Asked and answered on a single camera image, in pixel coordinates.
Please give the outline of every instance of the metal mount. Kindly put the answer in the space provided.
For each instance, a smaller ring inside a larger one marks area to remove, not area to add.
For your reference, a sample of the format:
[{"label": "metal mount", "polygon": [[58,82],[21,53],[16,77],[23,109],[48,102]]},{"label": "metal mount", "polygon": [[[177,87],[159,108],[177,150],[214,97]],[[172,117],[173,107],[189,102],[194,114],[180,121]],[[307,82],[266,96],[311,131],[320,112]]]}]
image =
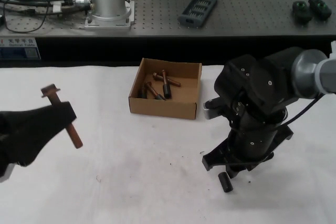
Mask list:
[{"label": "metal mount", "polygon": [[134,23],[134,1],[125,1],[127,12],[122,17],[115,17],[113,19],[101,19],[92,16],[90,13],[85,20],[85,29],[131,29]]}]

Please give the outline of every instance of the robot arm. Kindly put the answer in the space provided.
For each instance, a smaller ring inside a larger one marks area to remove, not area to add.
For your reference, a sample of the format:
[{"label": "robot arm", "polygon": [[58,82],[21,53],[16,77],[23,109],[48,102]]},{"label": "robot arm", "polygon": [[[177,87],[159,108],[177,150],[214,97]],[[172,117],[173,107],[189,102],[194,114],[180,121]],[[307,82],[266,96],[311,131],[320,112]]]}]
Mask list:
[{"label": "robot arm", "polygon": [[[258,61],[251,55],[229,61],[215,81],[219,97],[204,103],[204,110],[208,119],[226,117],[231,131],[224,142],[203,156],[205,168],[225,165],[233,178],[273,158],[275,148],[293,135],[288,124],[323,95],[336,93],[335,80],[334,54],[328,59],[314,49],[293,47]],[[287,118],[286,106],[299,98],[314,101],[282,124]]]}]

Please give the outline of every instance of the cardboard box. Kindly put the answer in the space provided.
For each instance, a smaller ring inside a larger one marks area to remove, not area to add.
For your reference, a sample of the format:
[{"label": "cardboard box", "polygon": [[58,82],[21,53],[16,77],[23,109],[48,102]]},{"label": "cardboard box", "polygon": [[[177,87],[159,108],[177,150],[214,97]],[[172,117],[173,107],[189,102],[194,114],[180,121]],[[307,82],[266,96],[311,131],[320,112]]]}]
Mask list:
[{"label": "cardboard box", "polygon": [[[168,73],[168,78],[181,83],[181,87],[170,85],[172,98],[166,101],[155,100],[149,91],[147,99],[138,98],[138,91],[146,81],[151,81],[152,87],[163,96],[163,82],[153,79],[153,73],[160,73],[163,69]],[[129,95],[131,113],[195,119],[201,74],[202,64],[200,63],[179,63],[143,58]]]}]

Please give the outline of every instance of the white cloth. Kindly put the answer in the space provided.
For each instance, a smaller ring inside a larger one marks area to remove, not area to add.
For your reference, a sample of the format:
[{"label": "white cloth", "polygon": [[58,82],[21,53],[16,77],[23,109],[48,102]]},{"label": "white cloth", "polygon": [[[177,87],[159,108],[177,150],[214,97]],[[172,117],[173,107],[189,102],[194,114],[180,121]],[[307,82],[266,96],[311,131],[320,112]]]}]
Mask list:
[{"label": "white cloth", "polygon": [[[62,131],[30,166],[16,166],[0,184],[0,223],[336,223],[336,97],[292,123],[293,138],[226,194],[224,167],[202,164],[229,133],[226,119],[207,121],[201,109],[217,97],[221,70],[203,68],[192,121],[131,114],[136,67],[0,69],[0,111],[49,105],[40,88],[54,83],[83,141],[77,150]],[[289,106],[289,118],[309,102]]]}]

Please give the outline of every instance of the bolt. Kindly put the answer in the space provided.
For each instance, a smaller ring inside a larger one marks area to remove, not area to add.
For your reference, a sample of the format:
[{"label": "bolt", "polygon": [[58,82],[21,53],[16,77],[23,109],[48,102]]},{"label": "bolt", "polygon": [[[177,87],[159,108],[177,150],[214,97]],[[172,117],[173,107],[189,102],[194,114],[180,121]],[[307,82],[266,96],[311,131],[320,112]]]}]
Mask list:
[{"label": "bolt", "polygon": [[[61,101],[58,98],[58,95],[56,94],[57,91],[60,89],[57,89],[55,84],[51,84],[45,88],[42,88],[42,97],[48,97],[51,105],[55,105],[57,103],[60,103]],[[81,148],[83,146],[83,142],[81,141],[75,127],[73,126],[72,123],[70,123],[67,127],[66,130],[71,138],[71,141],[73,142],[74,146],[76,149]]]},{"label": "bolt", "polygon": [[165,98],[171,98],[172,97],[172,91],[170,90],[170,85],[167,81],[167,75],[166,71],[162,70],[161,71],[162,77],[163,77],[163,95]]},{"label": "bolt", "polygon": [[166,100],[165,98],[162,97],[157,91],[152,87],[152,83],[150,81],[145,83],[145,87],[153,94],[155,99],[157,100]]},{"label": "bolt", "polygon": [[[155,81],[163,81],[163,77],[161,75],[159,75],[158,73],[153,73],[153,79]],[[167,78],[167,81],[171,84],[171,85],[174,85],[174,86],[177,86],[177,87],[180,87],[181,84],[177,81],[174,81],[172,79],[169,79]]]}]

